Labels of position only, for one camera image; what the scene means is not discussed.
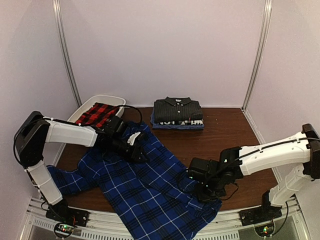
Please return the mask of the blue plaid long sleeve shirt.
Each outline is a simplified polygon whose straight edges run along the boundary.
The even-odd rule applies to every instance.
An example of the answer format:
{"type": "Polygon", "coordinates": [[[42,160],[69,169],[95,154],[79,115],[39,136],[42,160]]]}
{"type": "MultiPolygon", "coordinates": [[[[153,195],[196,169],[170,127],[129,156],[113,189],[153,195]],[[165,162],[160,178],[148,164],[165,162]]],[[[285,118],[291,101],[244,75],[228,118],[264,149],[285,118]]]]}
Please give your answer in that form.
{"type": "Polygon", "coordinates": [[[156,197],[170,209],[180,207],[194,217],[209,211],[217,214],[222,202],[201,203],[190,194],[196,182],[187,177],[185,165],[160,142],[146,123],[129,122],[123,137],[128,138],[138,130],[145,137],[141,143],[150,159],[147,163],[130,163],[114,152],[93,147],[80,159],[75,170],[48,165],[62,195],[98,187],[117,214],[128,211],[132,205],[148,204],[156,197]]]}

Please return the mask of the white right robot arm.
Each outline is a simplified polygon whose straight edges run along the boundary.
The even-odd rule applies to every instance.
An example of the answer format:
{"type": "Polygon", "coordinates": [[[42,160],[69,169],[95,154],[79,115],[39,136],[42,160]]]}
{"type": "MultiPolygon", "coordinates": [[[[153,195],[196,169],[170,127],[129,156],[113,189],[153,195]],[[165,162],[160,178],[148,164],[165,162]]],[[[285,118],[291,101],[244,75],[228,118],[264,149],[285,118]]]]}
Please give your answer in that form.
{"type": "Polygon", "coordinates": [[[201,203],[226,196],[225,186],[245,176],[287,164],[296,167],[278,185],[266,191],[255,208],[259,220],[280,212],[286,201],[308,181],[320,178],[320,137],[309,123],[288,138],[255,146],[237,146],[221,151],[219,160],[193,158],[188,176],[196,180],[195,195],[201,203]]]}

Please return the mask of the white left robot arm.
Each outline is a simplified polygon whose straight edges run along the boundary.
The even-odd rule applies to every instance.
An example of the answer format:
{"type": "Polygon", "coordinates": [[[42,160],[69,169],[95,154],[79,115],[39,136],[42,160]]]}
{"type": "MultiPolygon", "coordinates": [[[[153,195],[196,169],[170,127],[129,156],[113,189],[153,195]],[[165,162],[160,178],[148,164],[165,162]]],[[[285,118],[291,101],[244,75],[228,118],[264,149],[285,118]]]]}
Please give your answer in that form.
{"type": "Polygon", "coordinates": [[[45,166],[45,144],[98,147],[115,152],[131,163],[149,162],[141,143],[144,136],[141,130],[132,133],[127,140],[122,138],[128,126],[128,122],[117,115],[108,118],[99,128],[94,124],[45,117],[39,111],[33,111],[14,135],[13,155],[48,205],[53,207],[53,215],[61,222],[67,222],[72,218],[72,211],[62,203],[63,195],[45,166]]]}

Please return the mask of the blue checked folded shirt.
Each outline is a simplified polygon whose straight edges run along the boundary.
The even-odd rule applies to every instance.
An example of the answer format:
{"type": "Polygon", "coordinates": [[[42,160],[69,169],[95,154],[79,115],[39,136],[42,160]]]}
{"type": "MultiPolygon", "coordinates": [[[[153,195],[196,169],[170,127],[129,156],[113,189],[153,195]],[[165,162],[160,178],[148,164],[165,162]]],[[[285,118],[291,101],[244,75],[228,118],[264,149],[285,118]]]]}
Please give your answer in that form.
{"type": "Polygon", "coordinates": [[[166,130],[203,130],[205,125],[202,124],[167,124],[167,123],[156,123],[154,114],[150,116],[150,123],[153,129],[166,129],[166,130]]]}

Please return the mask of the white plastic basket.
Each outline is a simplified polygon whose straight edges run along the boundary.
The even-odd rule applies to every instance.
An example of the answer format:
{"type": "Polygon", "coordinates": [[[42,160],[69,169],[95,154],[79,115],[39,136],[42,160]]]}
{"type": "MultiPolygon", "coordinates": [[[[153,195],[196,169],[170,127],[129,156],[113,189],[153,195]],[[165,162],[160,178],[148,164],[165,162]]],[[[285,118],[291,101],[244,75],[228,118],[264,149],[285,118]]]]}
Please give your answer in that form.
{"type": "Polygon", "coordinates": [[[69,122],[75,123],[83,113],[89,110],[95,103],[101,103],[111,106],[126,105],[126,100],[122,97],[98,94],[86,100],[68,119],[69,122]]]}

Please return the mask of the red black plaid shirt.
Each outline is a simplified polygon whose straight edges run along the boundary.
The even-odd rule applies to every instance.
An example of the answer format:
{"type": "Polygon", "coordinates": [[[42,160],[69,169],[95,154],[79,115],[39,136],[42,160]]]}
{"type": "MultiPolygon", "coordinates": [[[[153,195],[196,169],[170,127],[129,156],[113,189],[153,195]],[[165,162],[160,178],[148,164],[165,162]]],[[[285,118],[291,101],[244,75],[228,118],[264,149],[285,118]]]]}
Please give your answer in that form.
{"type": "Polygon", "coordinates": [[[101,128],[118,110],[119,107],[96,102],[89,110],[84,112],[75,123],[101,128]]]}

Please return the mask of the dark grey striped folded shirt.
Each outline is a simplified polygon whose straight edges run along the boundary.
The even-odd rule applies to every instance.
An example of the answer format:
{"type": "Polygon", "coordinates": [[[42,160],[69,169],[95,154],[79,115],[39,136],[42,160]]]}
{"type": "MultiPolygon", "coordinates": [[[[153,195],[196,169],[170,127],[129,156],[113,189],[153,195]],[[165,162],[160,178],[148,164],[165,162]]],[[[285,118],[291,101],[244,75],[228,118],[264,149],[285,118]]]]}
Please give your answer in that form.
{"type": "Polygon", "coordinates": [[[200,103],[190,97],[166,97],[154,102],[153,119],[156,123],[202,120],[203,112],[200,103]]]}

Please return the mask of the black white graphic folded shirt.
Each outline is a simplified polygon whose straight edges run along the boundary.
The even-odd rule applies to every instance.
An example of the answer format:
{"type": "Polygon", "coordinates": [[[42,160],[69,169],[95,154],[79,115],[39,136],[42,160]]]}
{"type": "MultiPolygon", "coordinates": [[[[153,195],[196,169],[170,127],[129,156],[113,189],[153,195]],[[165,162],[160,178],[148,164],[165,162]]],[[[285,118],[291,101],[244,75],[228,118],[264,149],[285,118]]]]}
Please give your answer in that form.
{"type": "Polygon", "coordinates": [[[173,120],[173,121],[163,121],[159,122],[160,125],[203,125],[204,121],[202,119],[198,120],[173,120]]]}

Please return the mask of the right circuit board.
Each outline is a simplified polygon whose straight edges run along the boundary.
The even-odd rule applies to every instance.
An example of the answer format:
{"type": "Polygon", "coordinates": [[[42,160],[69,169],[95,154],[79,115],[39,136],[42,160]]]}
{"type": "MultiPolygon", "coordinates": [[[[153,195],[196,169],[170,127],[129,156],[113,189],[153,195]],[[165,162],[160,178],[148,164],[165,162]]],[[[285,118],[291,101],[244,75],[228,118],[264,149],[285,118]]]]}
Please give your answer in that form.
{"type": "Polygon", "coordinates": [[[274,233],[275,225],[273,223],[257,225],[254,227],[254,230],[259,237],[267,238],[274,233]]]}

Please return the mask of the circuit board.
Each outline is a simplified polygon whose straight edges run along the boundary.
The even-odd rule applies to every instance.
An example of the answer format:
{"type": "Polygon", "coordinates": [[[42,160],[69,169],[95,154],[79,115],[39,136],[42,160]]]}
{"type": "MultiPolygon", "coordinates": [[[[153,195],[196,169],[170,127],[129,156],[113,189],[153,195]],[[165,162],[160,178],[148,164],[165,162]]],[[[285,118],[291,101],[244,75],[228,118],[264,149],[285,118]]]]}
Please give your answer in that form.
{"type": "Polygon", "coordinates": [[[58,238],[68,238],[70,237],[77,227],[74,225],[69,225],[65,222],[58,222],[53,227],[53,233],[58,238]]]}
{"type": "Polygon", "coordinates": [[[257,225],[254,227],[254,230],[259,237],[267,238],[274,233],[275,225],[273,223],[257,225]]]}

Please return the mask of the left circuit board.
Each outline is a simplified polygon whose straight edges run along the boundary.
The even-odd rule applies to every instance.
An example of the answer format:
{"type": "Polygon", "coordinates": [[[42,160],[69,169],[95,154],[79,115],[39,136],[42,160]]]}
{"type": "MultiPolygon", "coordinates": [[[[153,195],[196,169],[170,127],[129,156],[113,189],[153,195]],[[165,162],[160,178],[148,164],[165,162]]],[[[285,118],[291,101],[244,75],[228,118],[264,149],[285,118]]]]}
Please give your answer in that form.
{"type": "Polygon", "coordinates": [[[53,227],[53,233],[58,238],[68,238],[70,237],[77,227],[74,225],[69,225],[65,222],[58,222],[53,227]]]}

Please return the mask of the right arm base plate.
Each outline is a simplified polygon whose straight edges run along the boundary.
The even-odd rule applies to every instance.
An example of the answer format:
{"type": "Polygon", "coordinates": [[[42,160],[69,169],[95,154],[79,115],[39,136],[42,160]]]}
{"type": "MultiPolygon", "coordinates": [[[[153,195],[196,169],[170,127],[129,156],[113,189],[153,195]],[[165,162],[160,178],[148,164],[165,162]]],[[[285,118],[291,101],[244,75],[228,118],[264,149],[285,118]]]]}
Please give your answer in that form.
{"type": "Polygon", "coordinates": [[[271,221],[282,216],[281,207],[263,208],[262,206],[241,210],[239,217],[242,226],[255,225],[271,221]]]}

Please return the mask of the aluminium front rail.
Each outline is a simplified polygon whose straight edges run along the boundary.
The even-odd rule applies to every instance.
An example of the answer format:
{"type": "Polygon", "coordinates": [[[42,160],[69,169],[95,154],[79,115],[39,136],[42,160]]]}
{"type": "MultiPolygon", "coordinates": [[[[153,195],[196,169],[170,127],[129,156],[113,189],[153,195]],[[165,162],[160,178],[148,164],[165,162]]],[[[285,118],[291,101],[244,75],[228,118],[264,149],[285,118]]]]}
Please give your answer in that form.
{"type": "Polygon", "coordinates": [[[184,208],[170,209],[154,197],[149,203],[131,205],[120,214],[74,208],[89,212],[86,227],[76,226],[73,234],[59,238],[54,226],[59,221],[46,218],[49,207],[43,199],[33,198],[26,211],[21,240],[308,240],[301,208],[295,197],[281,207],[282,216],[242,226],[239,212],[257,207],[212,211],[193,216],[184,208]],[[255,226],[274,224],[269,237],[259,237],[255,226]]]}

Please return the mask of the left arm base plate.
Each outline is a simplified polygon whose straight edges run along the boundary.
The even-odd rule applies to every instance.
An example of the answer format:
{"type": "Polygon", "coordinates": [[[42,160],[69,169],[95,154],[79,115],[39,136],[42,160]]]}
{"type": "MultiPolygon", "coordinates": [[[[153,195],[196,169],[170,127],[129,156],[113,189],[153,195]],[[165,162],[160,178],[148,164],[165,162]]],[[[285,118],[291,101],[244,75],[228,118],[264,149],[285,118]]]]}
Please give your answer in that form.
{"type": "Polygon", "coordinates": [[[89,212],[71,208],[67,202],[61,201],[55,205],[50,204],[45,217],[57,222],[67,223],[71,226],[86,227],[89,212]]]}

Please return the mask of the aluminium corner post left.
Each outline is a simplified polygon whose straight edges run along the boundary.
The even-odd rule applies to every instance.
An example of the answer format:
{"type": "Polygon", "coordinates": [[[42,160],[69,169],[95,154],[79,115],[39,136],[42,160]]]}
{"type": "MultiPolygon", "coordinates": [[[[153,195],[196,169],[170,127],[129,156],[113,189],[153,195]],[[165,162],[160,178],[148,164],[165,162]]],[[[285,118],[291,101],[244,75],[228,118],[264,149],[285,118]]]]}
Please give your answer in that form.
{"type": "Polygon", "coordinates": [[[75,80],[74,71],[73,71],[72,63],[70,59],[70,54],[68,51],[67,39],[66,39],[64,24],[63,24],[63,16],[61,12],[61,3],[59,0],[53,0],[52,5],[53,5],[53,14],[56,22],[56,27],[57,27],[59,44],[60,44],[61,53],[62,53],[62,59],[65,66],[68,82],[69,82],[70,89],[71,89],[73,98],[75,100],[75,103],[78,107],[80,107],[82,105],[82,101],[81,101],[78,86],[75,80]]]}

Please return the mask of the aluminium corner post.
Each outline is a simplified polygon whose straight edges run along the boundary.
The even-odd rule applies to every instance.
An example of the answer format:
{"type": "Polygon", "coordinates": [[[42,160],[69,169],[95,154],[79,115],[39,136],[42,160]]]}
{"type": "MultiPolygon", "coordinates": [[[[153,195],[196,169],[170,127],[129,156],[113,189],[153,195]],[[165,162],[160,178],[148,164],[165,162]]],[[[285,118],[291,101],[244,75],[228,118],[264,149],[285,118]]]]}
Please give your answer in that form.
{"type": "Polygon", "coordinates": [[[261,22],[257,50],[256,50],[256,54],[255,54],[253,68],[252,68],[251,75],[250,75],[249,84],[248,84],[245,98],[243,101],[243,105],[241,108],[243,112],[245,112],[249,106],[250,99],[252,97],[252,94],[254,91],[254,86],[257,81],[259,70],[261,67],[262,60],[263,60],[263,53],[264,53],[267,38],[269,35],[269,29],[270,29],[270,23],[271,23],[271,17],[272,17],[272,5],[273,5],[272,0],[265,0],[264,1],[264,9],[263,9],[262,22],[261,22]]]}
{"type": "Polygon", "coordinates": [[[75,80],[74,71],[73,71],[72,63],[70,59],[70,54],[68,51],[67,39],[66,39],[64,24],[63,24],[63,16],[61,12],[61,3],[59,0],[53,0],[52,5],[53,5],[53,14],[56,22],[56,27],[57,27],[59,44],[60,44],[61,53],[62,53],[62,59],[65,66],[68,82],[69,82],[70,89],[71,89],[73,98],[75,100],[75,103],[78,107],[80,107],[82,105],[82,101],[81,101],[78,86],[75,80]]]}

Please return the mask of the aluminium corner post right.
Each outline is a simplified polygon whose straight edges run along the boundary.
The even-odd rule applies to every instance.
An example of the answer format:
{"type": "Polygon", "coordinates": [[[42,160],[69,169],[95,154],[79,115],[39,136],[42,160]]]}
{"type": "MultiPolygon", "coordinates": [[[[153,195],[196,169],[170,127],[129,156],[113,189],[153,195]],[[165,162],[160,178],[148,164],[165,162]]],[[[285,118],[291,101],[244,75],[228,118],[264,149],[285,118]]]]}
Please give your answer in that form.
{"type": "Polygon", "coordinates": [[[249,106],[250,99],[252,97],[252,94],[254,91],[254,86],[257,81],[259,70],[261,67],[262,60],[263,60],[263,53],[264,53],[267,38],[269,35],[269,29],[270,29],[270,23],[271,23],[271,17],[272,17],[272,5],[273,5],[272,0],[265,0],[264,1],[264,9],[263,9],[262,22],[261,22],[257,50],[256,50],[256,54],[255,54],[253,68],[252,68],[251,75],[250,75],[249,84],[248,84],[245,98],[243,101],[243,105],[241,108],[243,112],[245,112],[249,106]]]}

